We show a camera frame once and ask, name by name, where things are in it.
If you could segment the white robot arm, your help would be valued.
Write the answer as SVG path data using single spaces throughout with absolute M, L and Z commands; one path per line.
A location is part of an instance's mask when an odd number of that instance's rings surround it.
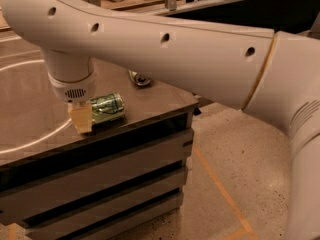
M 240 109 L 289 136 L 286 240 L 319 240 L 320 41 L 269 29 L 107 10 L 100 0 L 2 0 L 39 46 L 54 93 L 90 129 L 97 58 Z

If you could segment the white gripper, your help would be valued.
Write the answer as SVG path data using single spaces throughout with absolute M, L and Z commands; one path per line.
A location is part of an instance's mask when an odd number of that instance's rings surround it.
M 66 82 L 54 78 L 48 74 L 49 81 L 52 85 L 54 94 L 68 104 L 68 114 L 79 134 L 89 133 L 92 131 L 92 106 L 89 102 L 96 91 L 95 72 L 86 78 Z

